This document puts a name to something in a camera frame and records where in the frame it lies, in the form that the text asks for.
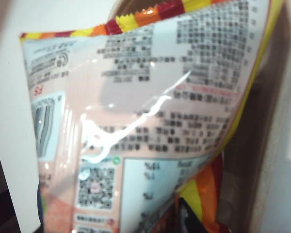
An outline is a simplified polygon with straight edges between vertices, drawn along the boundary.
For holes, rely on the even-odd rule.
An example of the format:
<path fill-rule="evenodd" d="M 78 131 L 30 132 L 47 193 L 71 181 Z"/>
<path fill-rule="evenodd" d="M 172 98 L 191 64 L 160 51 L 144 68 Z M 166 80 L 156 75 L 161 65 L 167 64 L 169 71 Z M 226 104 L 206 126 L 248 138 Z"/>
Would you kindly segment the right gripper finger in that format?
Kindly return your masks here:
<path fill-rule="evenodd" d="M 184 198 L 179 199 L 178 230 L 180 233 L 208 233 Z"/>

